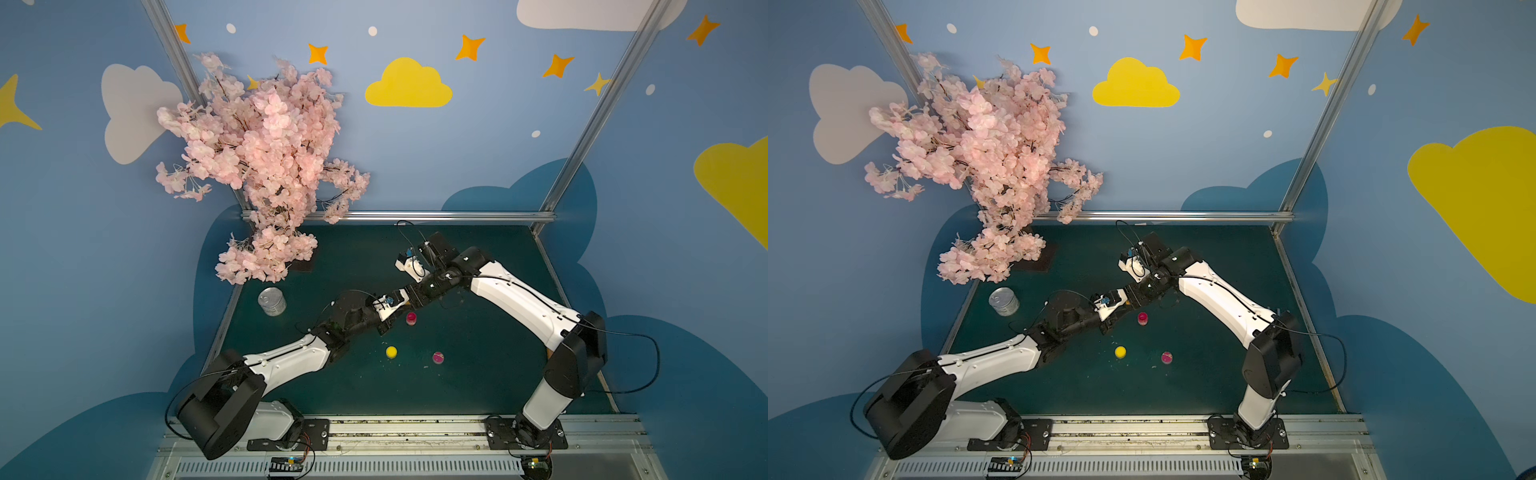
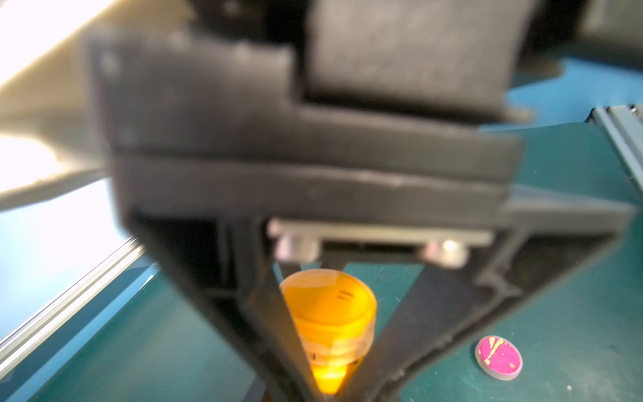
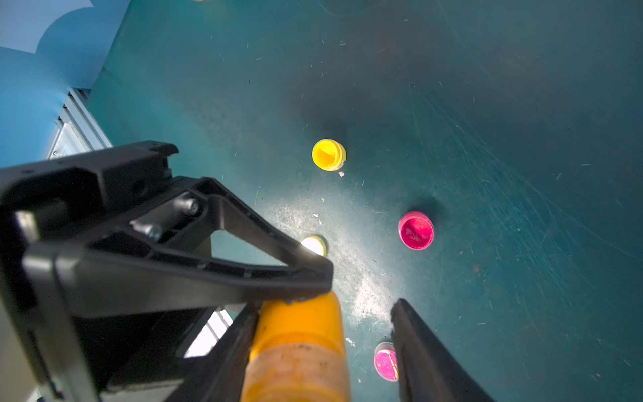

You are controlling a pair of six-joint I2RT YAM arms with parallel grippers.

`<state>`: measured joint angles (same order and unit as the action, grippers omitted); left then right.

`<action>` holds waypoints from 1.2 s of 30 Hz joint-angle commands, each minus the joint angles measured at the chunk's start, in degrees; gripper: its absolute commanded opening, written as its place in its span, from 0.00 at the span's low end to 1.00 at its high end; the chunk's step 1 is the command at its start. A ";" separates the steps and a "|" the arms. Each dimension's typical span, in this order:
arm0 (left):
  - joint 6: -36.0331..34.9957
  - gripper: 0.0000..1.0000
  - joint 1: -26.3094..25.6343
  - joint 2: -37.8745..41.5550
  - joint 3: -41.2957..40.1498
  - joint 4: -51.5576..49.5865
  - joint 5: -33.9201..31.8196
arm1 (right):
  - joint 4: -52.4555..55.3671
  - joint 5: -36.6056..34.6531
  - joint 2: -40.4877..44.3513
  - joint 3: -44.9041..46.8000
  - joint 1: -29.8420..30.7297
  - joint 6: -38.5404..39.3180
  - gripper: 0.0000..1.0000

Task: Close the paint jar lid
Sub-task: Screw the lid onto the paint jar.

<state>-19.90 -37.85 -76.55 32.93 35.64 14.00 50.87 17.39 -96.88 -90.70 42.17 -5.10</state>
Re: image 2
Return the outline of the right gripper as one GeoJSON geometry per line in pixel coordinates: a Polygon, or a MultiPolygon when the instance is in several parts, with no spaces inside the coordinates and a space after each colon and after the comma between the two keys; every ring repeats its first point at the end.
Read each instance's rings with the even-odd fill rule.
{"type": "Polygon", "coordinates": [[[614,236],[629,204],[513,184],[481,133],[539,1],[197,1],[203,24],[94,28],[92,117],[122,219],[244,217],[614,236]]]}

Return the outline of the orange paint jar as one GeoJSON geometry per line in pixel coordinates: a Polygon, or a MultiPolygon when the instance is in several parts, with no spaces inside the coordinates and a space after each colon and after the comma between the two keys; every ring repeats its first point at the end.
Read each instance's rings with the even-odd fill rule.
{"type": "Polygon", "coordinates": [[[373,291],[360,279],[329,269],[298,271],[280,289],[318,389],[340,393],[373,345],[378,311],[373,291]]]}

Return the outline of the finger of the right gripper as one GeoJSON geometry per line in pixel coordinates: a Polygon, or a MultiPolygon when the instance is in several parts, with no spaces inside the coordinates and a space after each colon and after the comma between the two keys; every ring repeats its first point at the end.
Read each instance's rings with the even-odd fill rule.
{"type": "Polygon", "coordinates": [[[637,239],[636,222],[615,233],[514,229],[475,252],[460,270],[427,266],[338,400],[394,400],[483,329],[637,239]]]}
{"type": "Polygon", "coordinates": [[[266,385],[274,401],[322,401],[257,219],[140,213],[127,228],[266,385]]]}

